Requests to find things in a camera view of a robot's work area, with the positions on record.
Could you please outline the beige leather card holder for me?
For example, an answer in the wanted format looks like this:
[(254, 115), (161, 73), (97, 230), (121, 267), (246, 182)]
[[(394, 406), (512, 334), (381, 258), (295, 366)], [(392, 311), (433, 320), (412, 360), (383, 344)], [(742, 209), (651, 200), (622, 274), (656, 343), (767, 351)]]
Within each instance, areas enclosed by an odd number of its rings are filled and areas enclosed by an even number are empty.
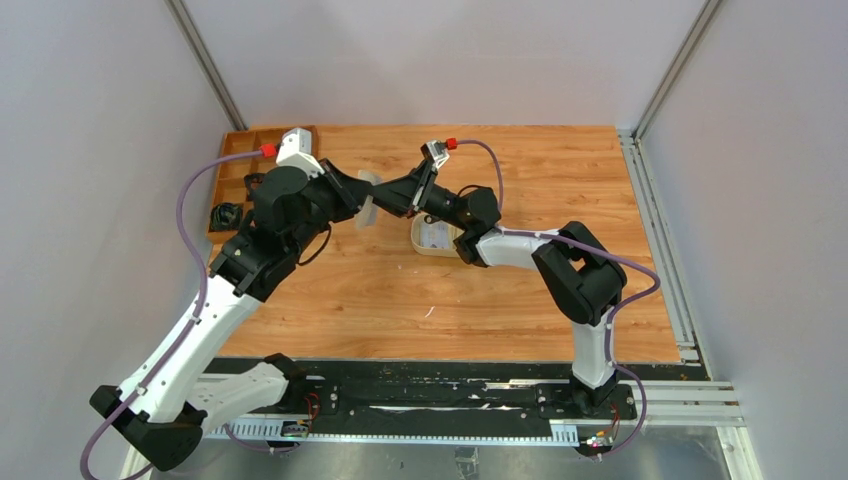
[[(358, 178), (360, 180), (367, 181), (372, 185), (378, 185), (382, 182), (382, 179), (378, 174), (368, 170), (359, 170)], [(374, 204), (373, 196), (368, 195), (365, 198), (361, 209), (354, 216), (355, 228), (357, 230), (362, 230), (373, 226), (377, 220), (377, 211), (378, 207)]]

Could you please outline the beige oval plastic tray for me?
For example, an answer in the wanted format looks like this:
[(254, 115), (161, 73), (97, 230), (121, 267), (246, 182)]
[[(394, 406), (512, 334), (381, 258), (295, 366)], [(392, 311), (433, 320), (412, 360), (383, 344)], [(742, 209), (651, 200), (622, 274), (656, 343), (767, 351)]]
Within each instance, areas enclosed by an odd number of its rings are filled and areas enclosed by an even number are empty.
[(410, 240), (413, 249), (424, 256), (458, 258), (454, 240), (463, 231), (444, 221), (428, 223), (427, 216), (417, 215), (412, 222)]

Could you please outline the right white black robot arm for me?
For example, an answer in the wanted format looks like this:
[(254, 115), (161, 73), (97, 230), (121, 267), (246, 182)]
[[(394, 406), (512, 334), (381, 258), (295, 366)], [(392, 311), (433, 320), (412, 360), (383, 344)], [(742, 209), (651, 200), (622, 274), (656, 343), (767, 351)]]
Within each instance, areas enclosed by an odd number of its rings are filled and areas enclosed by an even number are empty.
[(453, 245), (468, 265), (539, 273), (572, 323), (573, 396), (587, 407), (600, 406), (618, 383), (603, 322), (622, 299), (627, 283), (623, 269), (606, 259), (603, 246), (580, 222), (551, 231), (506, 229), (499, 224), (501, 211), (492, 188), (474, 185), (454, 193), (437, 185), (436, 176), (432, 162), (424, 161), (409, 174), (374, 186), (373, 201), (397, 217), (425, 213), (458, 228)]

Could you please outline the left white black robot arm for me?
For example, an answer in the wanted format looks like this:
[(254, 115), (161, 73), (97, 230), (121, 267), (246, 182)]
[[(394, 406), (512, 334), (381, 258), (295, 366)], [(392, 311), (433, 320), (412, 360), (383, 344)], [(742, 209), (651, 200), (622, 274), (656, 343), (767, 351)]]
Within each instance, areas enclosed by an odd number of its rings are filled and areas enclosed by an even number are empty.
[(90, 403), (102, 417), (80, 457), (85, 478), (97, 441), (116, 431), (151, 468), (182, 464), (210, 432), (243, 414), (275, 404), (298, 406), (304, 376), (282, 354), (209, 387), (199, 378), (231, 334), (304, 264), (321, 233), (354, 218), (371, 182), (326, 160), (285, 160), (250, 191), (252, 208), (211, 263), (201, 263), (198, 292), (165, 339), (116, 386), (103, 385)]

